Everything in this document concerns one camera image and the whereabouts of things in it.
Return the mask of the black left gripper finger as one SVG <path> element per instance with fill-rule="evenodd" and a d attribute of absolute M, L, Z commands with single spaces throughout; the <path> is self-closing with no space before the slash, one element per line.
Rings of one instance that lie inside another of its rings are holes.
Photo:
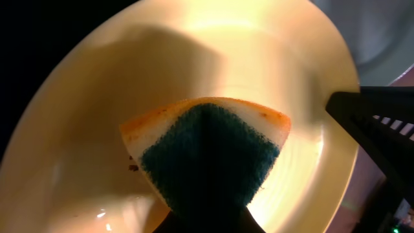
<path fill-rule="evenodd" d="M 170 232 L 265 233 L 247 207 L 237 210 L 222 208 L 218 212 L 199 210 L 188 217 L 179 217 L 170 211 L 153 233 Z"/>

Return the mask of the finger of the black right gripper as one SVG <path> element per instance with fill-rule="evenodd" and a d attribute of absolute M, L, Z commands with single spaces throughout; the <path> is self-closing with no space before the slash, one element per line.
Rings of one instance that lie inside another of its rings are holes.
<path fill-rule="evenodd" d="M 366 151 L 403 198 L 413 205 L 413 87 L 361 87 L 335 92 L 326 112 Z"/>

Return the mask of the green yellow sponge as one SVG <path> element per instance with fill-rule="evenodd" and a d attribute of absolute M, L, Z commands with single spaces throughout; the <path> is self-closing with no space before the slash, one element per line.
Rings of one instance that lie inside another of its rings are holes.
<path fill-rule="evenodd" d="M 131 158 L 171 210 L 191 216 L 248 205 L 290 133 L 290 118 L 235 98 L 183 100 L 120 126 Z"/>

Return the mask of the yellow plate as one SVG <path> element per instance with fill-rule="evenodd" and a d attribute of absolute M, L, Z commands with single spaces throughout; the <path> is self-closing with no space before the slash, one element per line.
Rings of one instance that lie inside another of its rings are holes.
<path fill-rule="evenodd" d="M 345 41 L 310 1 L 139 1 L 80 42 L 25 110 L 1 164 L 1 231 L 152 232 L 168 208 L 129 169 L 120 124 L 225 96 L 292 122 L 254 219 L 266 232 L 325 232 L 358 153 L 325 105 L 358 90 Z"/>

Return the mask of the green plate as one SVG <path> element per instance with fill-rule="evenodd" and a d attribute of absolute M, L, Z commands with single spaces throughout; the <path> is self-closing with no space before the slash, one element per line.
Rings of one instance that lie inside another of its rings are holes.
<path fill-rule="evenodd" d="M 413 71 L 413 0 L 314 0 L 343 36 L 361 86 Z"/>

